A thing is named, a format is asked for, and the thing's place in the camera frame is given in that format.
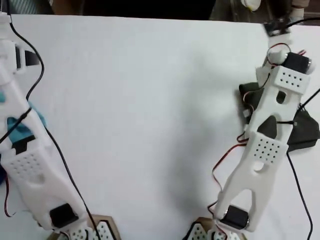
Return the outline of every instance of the black wire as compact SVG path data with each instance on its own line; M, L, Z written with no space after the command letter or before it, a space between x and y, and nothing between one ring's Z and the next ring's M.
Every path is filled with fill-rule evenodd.
M8 16L10 16L11 18L11 22L10 22L10 27L13 31L13 33L18 37L20 38L22 41L24 41L26 44L29 45L30 48L32 48L32 50L34 51L35 55L37 56L37 58L39 59L40 61L40 64L41 64L41 73L38 77L38 79L35 81L35 83L32 85L32 87L29 89L29 91L27 92L26 94L26 100L29 100L29 97L32 93L32 91L36 88L36 86L38 85L38 83L40 82L40 80L42 79L44 73L45 73L45 64L44 64L44 61L42 60L39 52L37 51L37 49L27 40L25 39L23 36L21 36L15 29L14 25L13 25L13 21L12 21L12 17L11 17L11 9L10 9L10 0L6 0L6 7L7 7L7 14Z
M264 81L263 85L262 85L258 90L263 89L263 88L265 87L265 85L266 85L266 83L268 82L269 78L270 78L270 72L268 73L268 77L267 77L266 80Z
M296 116L298 114L298 112L300 112L302 109L305 108L305 106L320 92L320 88L311 96L308 98L307 101L305 101L303 104L300 105L300 107L298 108L298 110L296 111L295 115Z
M26 44L28 44L30 48L32 48L32 50L34 51L35 55L38 57L38 59L39 59L39 61L40 61L40 64L41 64L41 73L40 73L40 76L38 77L38 79L35 81L35 83L32 85L32 87L29 89L28 93L26 94L26 97L25 97L25 98L26 98L26 100L28 101L31 93L32 93L33 90L36 88L36 86L38 85L38 83L40 82L40 80L42 79L42 77L43 77L43 75L44 75L45 65L44 65L44 62L43 62L43 60L42 60L39 52L37 51L37 49L36 49L28 40L26 40L23 36L21 36L21 35L16 31L16 29L15 29L15 27L14 27L14 25L13 25L13 21L12 21L11 9L10 9L10 1L9 1L9 0L6 0L6 5L7 5L7 6L6 6L6 7L7 7L7 14L8 14L8 16L10 16L10 18L11 18L10 27L11 27L13 33L14 33L17 37L19 37L22 41L24 41ZM32 108L29 108L28 111L26 111L24 114L21 115L21 117L16 121L16 123L2 136L2 138L0 138L0 143L2 143L2 142L10 135L10 133L11 133L14 129L16 129L16 128L18 127L18 125L22 122L23 119L25 119L25 118L27 117L28 113L29 113L31 110L32 110ZM98 240L101 240L100 235L99 235L99 232L98 232L97 225L96 225L96 223L95 223L95 221L94 221L94 219L93 219L93 217L92 217L92 214L91 214L90 210L89 210L88 207L87 207L87 204L86 204L84 198L82 197L82 195L81 195L81 193L80 193L80 191L79 191L79 189L78 189L78 187L77 187L77 185L76 185L76 183L75 183L75 181L74 181L74 179L73 179L73 177L72 177L72 175L71 175L71 173L70 173L70 170L69 170L69 167L68 167L68 165L67 165L67 162L66 162L66 160L65 160L65 158L64 158L64 155L63 155L63 153L62 153L62 151L61 151L61 149L60 149L57 141L56 141L55 138L52 136L52 134L49 132L49 130L48 130L47 128L45 128L45 129L46 129L46 132L48 133L49 137L50 137L51 140L53 141L55 147L57 148L57 150L58 150L58 152L59 152L59 154L60 154L60 156L61 156L63 165L64 165L64 167L65 167L65 169L66 169L66 171L67 171L67 174L68 174L68 176L69 176L69 178L70 178L70 180L71 180L71 183L72 183L73 187L75 188L75 190L76 190L77 193L79 194L81 200L83 201L83 204L84 204L84 206L85 206L85 210L86 210L87 214L89 215L89 218L90 218L90 220L91 220L91 222L92 222L93 229L95 230L95 233L96 233L96 235L97 235L97 237L98 237Z
M77 191L77 193L79 194L81 200L83 201L83 204L84 204L84 206L85 206L85 210L86 210L86 212L88 213L89 218L90 218L90 220L91 220L91 222L92 222L93 229L95 230L95 233L96 233L98 239L101 240L100 235L99 235L99 232L98 232L97 225L96 225L96 223L95 223L95 221L94 221L94 218L92 217L92 215L91 215L91 213L90 213L90 211L89 211L89 209L88 209L88 207L87 207L87 204L86 204L84 198L82 197L82 195L81 195L81 193L80 193L80 191L79 191L79 189L78 189L78 187L77 187L77 185L76 185L76 183L75 183L75 181L74 181L74 178L73 178L72 175L71 175L71 172L70 172L70 170L69 170L69 167L68 167L68 164L67 164L66 159L65 159L65 157L64 157L64 154L62 153L62 151L61 151L61 149L60 149L57 141L55 140L54 136L52 136L51 132L50 132L46 127L45 127L45 130L46 130L46 132L48 133L48 135L49 135L49 137L51 138L51 140L53 141L56 149L58 150L59 155L60 155L60 157L61 157L61 159L62 159L63 165L64 165L64 167L65 167L65 169L66 169L66 172L67 172L67 174L68 174L68 176L69 176L69 178L70 178L70 181L71 181L72 185L74 186L75 190Z
M290 163L290 166L292 168L292 172L293 172L293 175L294 175L294 179L295 179L295 182L296 182L296 186L298 188L298 191L299 191L299 194L300 194L300 197L301 197L301 200L302 200L302 203L303 203L303 206L304 206L304 209L305 209L305 212L308 216L308 219L309 219L309 222L310 222L310 231L309 231L309 234L308 234L308 237L307 237L307 240L310 240L311 238L311 234L312 234L312 231L314 229L314 224L312 222L312 219L311 219L311 216L310 216L310 213L309 213L309 210L308 210L308 207L307 207L307 204L305 202L305 198L302 194L302 191L301 191L301 187L300 187L300 183L299 183L299 180L298 180L298 176L297 176L297 173L296 173L296 170L295 170L295 167L294 167L294 164L292 163L291 161L291 158L289 156L289 152L286 152L286 156L289 160L289 163Z
M25 113L23 113L15 122L15 124L0 138L0 144L18 127L23 119L27 117L32 108L30 107Z
M299 21L295 21L295 22L287 24L285 26L285 28L290 28L293 25L297 25L297 24L304 23L304 22L307 22L307 21L315 21L315 20L320 20L320 17L309 17L309 18L301 19Z

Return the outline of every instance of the blue object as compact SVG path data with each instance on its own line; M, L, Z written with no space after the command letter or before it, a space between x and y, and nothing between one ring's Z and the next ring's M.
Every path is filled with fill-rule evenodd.
M5 96L3 93L0 92L0 103L5 102ZM30 107L36 111L36 113L39 115L39 118L44 126L46 126L46 120L45 118L41 115L40 112L38 112L35 107L29 102ZM9 130L15 123L17 122L17 119L14 117L8 117L7 119L7 129ZM30 137L33 135L33 133L27 128L24 124L20 123L9 135L9 139L12 143L15 143L19 140L25 139L27 137ZM3 169L3 167L0 165L0 185L4 181L6 177L6 171Z

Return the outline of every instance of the white leg segment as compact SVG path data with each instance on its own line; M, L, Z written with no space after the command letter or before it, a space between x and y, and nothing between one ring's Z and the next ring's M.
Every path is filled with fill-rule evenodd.
M277 66L272 70L259 105L253 112L246 129L249 141L240 163L226 181L223 191L218 195L214 209L214 216L217 220L224 217L231 201L243 190L248 189L252 191L252 206L248 213L249 222L246 229L250 232L256 229L271 197L275 174L285 157L288 149L287 142L293 126L285 123L277 124L275 139L257 130L270 116L274 116L277 122L292 121L309 80L309 76L283 66ZM278 103L276 100L279 91L286 95L283 103ZM259 171L254 170L256 161L263 163L263 168Z

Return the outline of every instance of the wooden base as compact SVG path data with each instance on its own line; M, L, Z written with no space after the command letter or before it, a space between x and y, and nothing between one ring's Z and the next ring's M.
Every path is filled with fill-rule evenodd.
M207 217L198 217L196 222L199 222L201 223L203 229L208 232L210 229L212 229L213 227L213 220L212 218L207 218ZM238 234L238 236L240 237L241 240L247 240L246 236L241 233L241 234Z
M103 215L92 215L94 222L96 225L99 224L99 222L101 221L108 221L109 226L111 228L111 231L113 232L114 236L115 236L115 240L121 240L120 237L120 233L118 231L118 228L116 226L115 221L113 220L113 218L111 216L103 216ZM92 222L90 221L90 219L88 219L88 226L90 228L94 228L94 226L92 225ZM48 238L47 240L57 240L58 237L60 236L60 233L55 233L53 232Z

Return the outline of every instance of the white table surface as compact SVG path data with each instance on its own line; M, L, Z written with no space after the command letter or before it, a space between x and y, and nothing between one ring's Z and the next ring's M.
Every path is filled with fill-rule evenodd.
M45 74L31 101L46 117L90 210L114 218L124 240L178 240L218 187L212 166L242 132L238 85L255 80L267 37L259 24L116 17L17 15ZM295 26L293 51L320 63L320 28ZM38 77L31 67L24 91ZM320 67L306 99L320 87ZM319 122L320 96L307 110ZM217 171L224 183L233 151ZM320 238L320 147L291 154ZM0 187L0 205L5 187ZM236 201L248 206L246 197ZM9 210L21 209L11 188ZM249 240L304 240L309 222L287 160ZM0 217L3 239L44 239L31 215Z

